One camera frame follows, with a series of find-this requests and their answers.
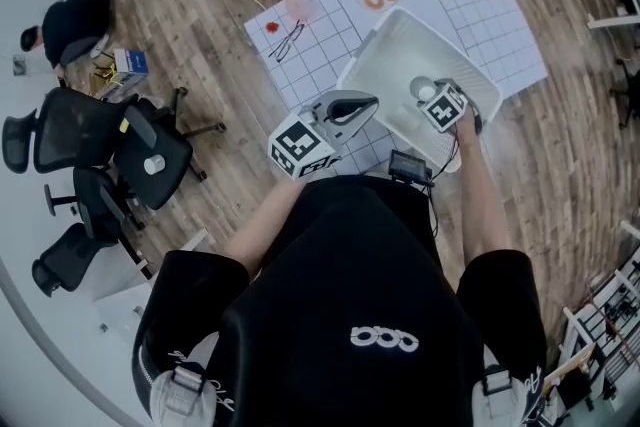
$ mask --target black hair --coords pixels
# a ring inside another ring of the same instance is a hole
[[[20,48],[23,52],[28,52],[33,48],[38,40],[38,26],[29,27],[20,36]]]

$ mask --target chair armrest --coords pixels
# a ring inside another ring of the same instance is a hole
[[[130,105],[124,112],[124,117],[149,148],[153,148],[156,145],[156,140],[158,139],[156,131],[138,109]]]
[[[118,206],[118,204],[113,199],[111,194],[109,194],[109,191],[107,191],[104,185],[100,187],[100,197],[102,198],[102,201],[104,201],[104,204],[109,209],[109,212],[111,212],[113,216],[118,220],[118,222],[122,224],[127,218],[127,216],[122,211],[122,209]]]
[[[87,237],[95,239],[96,234],[93,230],[93,224],[91,223],[91,216],[89,215],[89,210],[87,210],[87,205],[78,201],[78,210],[80,211],[80,217],[84,223],[84,231],[87,232]]]

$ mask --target seated person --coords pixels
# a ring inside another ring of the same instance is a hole
[[[47,10],[42,26],[22,33],[20,47],[29,52],[44,43],[47,59],[63,79],[65,66],[106,36],[110,15],[109,0],[60,0]]]
[[[512,427],[535,417],[547,347],[531,262],[513,246],[470,109],[457,133],[457,293],[417,189],[284,178],[221,254],[173,251],[163,262],[133,354],[154,425]]]

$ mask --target black t-shirt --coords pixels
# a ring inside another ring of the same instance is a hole
[[[52,67],[61,64],[63,52],[72,43],[106,34],[109,7],[109,0],[60,0],[47,10],[42,22],[42,40]]]
[[[456,296],[428,200],[411,187],[368,177],[311,184],[266,263],[250,285],[223,256],[167,255],[134,351],[145,407],[140,344],[153,378],[216,331],[206,376],[221,426],[470,426],[485,343],[525,382],[531,405],[540,395],[546,342],[528,257],[476,258]]]

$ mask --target person's right arm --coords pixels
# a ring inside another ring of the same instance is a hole
[[[473,111],[457,125],[462,159],[462,246],[464,263],[490,251],[512,249],[507,215],[476,135]]]

